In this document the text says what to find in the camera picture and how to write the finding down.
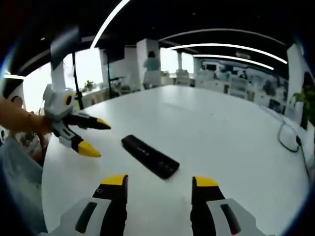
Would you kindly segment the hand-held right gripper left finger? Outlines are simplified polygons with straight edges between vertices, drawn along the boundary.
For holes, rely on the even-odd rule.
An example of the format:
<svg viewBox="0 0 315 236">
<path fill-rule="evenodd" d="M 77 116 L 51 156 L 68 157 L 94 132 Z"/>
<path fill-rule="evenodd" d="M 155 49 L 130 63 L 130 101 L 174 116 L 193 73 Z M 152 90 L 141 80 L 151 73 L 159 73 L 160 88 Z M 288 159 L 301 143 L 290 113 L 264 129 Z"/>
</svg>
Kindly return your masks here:
<svg viewBox="0 0 315 236">
<path fill-rule="evenodd" d="M 52 236 L 122 236 L 127 219 L 128 175 L 102 180 L 92 197 L 83 198 L 61 215 Z"/>
</svg>

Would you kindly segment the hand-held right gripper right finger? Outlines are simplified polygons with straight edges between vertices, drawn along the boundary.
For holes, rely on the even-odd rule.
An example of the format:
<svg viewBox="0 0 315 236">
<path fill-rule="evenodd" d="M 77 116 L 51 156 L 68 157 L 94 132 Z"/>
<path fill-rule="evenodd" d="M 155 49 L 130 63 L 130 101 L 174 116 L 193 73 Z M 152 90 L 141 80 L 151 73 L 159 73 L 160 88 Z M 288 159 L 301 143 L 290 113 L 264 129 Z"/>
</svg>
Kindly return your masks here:
<svg viewBox="0 0 315 236">
<path fill-rule="evenodd" d="M 207 177 L 192 178 L 190 221 L 194 236 L 263 236 L 255 217 L 234 199 L 225 198 Z"/>
</svg>

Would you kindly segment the person's left hand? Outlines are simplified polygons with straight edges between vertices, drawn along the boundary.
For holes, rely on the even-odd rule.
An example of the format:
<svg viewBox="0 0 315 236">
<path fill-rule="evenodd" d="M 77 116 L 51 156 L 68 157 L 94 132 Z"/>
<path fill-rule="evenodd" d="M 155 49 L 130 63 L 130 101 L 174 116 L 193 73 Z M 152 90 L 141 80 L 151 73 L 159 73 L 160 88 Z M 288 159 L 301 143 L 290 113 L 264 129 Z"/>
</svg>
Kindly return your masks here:
<svg viewBox="0 0 315 236">
<path fill-rule="evenodd" d="M 37 133 L 48 134 L 52 132 L 52 119 L 48 116 L 37 116 L 36 117 Z"/>
</svg>

